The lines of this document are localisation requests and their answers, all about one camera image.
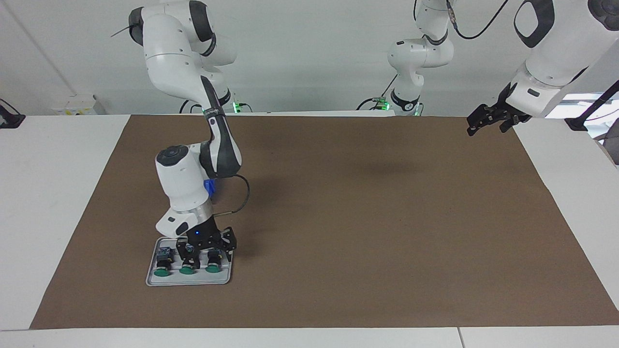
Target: green cap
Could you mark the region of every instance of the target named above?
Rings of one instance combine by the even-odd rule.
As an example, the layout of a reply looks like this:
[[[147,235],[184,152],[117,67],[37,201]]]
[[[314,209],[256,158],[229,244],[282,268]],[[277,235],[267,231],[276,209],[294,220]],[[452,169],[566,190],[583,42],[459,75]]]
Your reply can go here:
[[[193,268],[191,268],[191,266],[183,266],[183,267],[181,267],[181,273],[183,273],[183,274],[193,274]]]
[[[218,266],[218,265],[216,265],[216,264],[210,264],[210,265],[208,265],[208,266],[206,267],[206,271],[207,271],[208,273],[219,273],[219,272],[221,272],[222,270],[221,270],[221,269],[219,269],[219,266]]]
[[[154,274],[155,274],[157,277],[167,277],[167,276],[169,276],[169,275],[170,275],[170,272],[168,272],[168,270],[167,270],[167,269],[165,269],[165,268],[160,268],[160,269],[156,269],[156,270],[155,270],[155,272],[154,272]]]

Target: blue object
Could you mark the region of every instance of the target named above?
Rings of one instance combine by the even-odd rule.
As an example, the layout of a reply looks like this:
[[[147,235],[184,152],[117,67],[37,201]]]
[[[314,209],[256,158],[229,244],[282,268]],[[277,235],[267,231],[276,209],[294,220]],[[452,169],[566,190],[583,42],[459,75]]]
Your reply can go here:
[[[204,188],[209,193],[209,196],[212,197],[213,194],[215,194],[215,180],[213,179],[204,180]]]

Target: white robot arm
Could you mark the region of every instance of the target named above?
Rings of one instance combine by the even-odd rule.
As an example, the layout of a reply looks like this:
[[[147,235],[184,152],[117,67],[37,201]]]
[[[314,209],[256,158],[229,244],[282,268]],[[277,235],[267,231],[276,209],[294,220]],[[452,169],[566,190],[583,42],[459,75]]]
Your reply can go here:
[[[454,45],[447,36],[449,13],[445,0],[423,0],[417,17],[421,38],[406,39],[391,45],[389,64],[397,71],[391,100],[397,115],[413,112],[423,88],[421,67],[447,65],[454,56]]]
[[[170,146],[157,155],[157,174],[170,208],[156,228],[166,237],[180,237],[176,246],[188,274],[200,268],[200,250],[214,250],[214,264],[209,261],[209,266],[218,266],[219,251],[230,260],[236,239],[232,228],[217,228],[204,181],[235,176],[241,168],[241,154],[221,107],[230,91],[215,68],[234,62],[236,51],[227,38],[212,31],[206,5],[199,1],[134,9],[129,28],[131,38],[144,47],[153,85],[199,103],[211,133],[208,141]]]
[[[537,23],[526,28],[523,23]],[[619,0],[525,0],[514,19],[531,48],[496,104],[482,104],[467,118],[468,133],[502,121],[502,132],[532,117],[544,117],[561,90],[587,70],[619,38]]]

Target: black stand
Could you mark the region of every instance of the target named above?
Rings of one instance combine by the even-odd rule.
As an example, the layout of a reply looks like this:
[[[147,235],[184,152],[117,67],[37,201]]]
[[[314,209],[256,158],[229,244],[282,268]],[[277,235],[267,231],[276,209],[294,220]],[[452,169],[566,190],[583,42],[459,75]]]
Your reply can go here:
[[[610,97],[615,95],[618,90],[619,80],[617,80],[612,86],[610,86],[610,88],[606,92],[604,92],[593,104],[591,104],[591,106],[587,108],[587,110],[585,110],[582,115],[578,116],[577,118],[566,118],[565,123],[567,123],[573,131],[586,132],[587,128],[584,126],[585,121],[587,121],[589,116],[591,116],[597,109],[599,109],[604,103],[606,103],[610,99]]]
[[[4,119],[4,123],[0,124],[0,129],[15,129],[19,127],[20,124],[26,119],[25,115],[14,115],[9,112],[9,110],[5,109],[2,105],[0,105],[0,115]]]

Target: gray tray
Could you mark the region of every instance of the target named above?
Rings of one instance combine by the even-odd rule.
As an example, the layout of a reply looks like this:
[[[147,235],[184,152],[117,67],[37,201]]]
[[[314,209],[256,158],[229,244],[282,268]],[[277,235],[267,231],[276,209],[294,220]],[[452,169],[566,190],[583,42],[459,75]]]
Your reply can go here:
[[[153,274],[157,268],[157,249],[163,246],[172,248],[175,251],[174,262],[170,269],[170,275],[167,277],[157,277]],[[182,274],[180,269],[183,266],[183,260],[176,252],[176,240],[172,238],[159,238],[153,250],[153,256],[150,260],[149,273],[146,275],[146,285],[148,286],[174,286],[174,285],[206,285],[206,284],[226,284],[230,280],[232,273],[232,261],[228,262],[227,258],[222,258],[222,271],[219,273],[208,273],[205,268],[208,258],[207,251],[202,250],[200,253],[200,269],[196,269],[194,274]]]

